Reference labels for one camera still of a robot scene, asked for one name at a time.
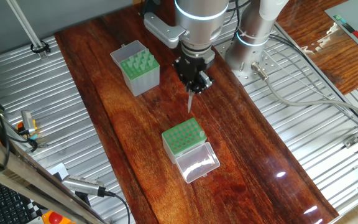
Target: metal grating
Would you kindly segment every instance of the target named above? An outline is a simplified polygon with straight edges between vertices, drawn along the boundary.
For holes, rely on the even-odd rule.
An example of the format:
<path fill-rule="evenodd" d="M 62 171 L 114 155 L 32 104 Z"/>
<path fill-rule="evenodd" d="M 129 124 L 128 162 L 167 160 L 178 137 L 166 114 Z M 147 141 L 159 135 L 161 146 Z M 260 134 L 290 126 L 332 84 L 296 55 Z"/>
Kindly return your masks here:
<path fill-rule="evenodd" d="M 279 30 L 278 27 L 273 33 L 288 38 Z M 231 41 L 227 41 L 214 46 L 224 57 L 230 43 Z M 331 100 L 344 98 L 332 83 L 327 82 L 321 71 L 313 70 L 298 53 L 276 40 L 270 39 L 267 42 L 260 65 L 268 73 L 278 94 L 287 100 L 324 100 L 324 96 L 311 90 L 312 87 L 316 90 L 312 83 Z M 271 94 L 256 74 L 234 73 L 258 109 L 339 214 L 356 206 L 358 144 L 349 149 L 343 144 L 347 138 L 358 132 L 358 123 L 348 117 L 350 112 L 344 113 L 332 105 L 284 105 Z"/>
<path fill-rule="evenodd" d="M 98 179 L 124 198 L 55 38 L 44 41 L 51 48 L 44 61 L 28 46 L 0 55 L 0 104 L 5 117 L 15 126 L 21 110 L 31 111 L 40 130 L 37 141 L 48 147 L 30 155 L 44 168 L 62 162 L 69 174 Z M 127 223 L 126 208 L 117 198 L 88 198 L 106 221 Z"/>

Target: wooden tabletop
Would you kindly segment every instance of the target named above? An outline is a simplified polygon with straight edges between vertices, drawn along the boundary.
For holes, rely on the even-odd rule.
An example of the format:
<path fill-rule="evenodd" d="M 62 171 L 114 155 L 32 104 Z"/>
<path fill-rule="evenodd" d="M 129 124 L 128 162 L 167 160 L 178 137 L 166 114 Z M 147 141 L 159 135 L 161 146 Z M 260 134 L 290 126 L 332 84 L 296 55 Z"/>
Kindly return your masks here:
<path fill-rule="evenodd" d="M 173 24 L 173 1 L 166 2 L 157 15 Z M 135 7 L 55 37 L 137 223 L 328 223 L 338 216 L 219 54 L 208 70 L 215 83 L 194 97 L 189 114 L 172 67 L 179 51 L 147 31 Z M 159 86 L 138 97 L 109 55 L 135 40 L 160 64 Z M 161 134 L 190 118 L 221 166 L 187 184 Z"/>
<path fill-rule="evenodd" d="M 358 44 L 325 13 L 343 2 L 290 0 L 278 23 L 345 95 L 358 88 Z"/>

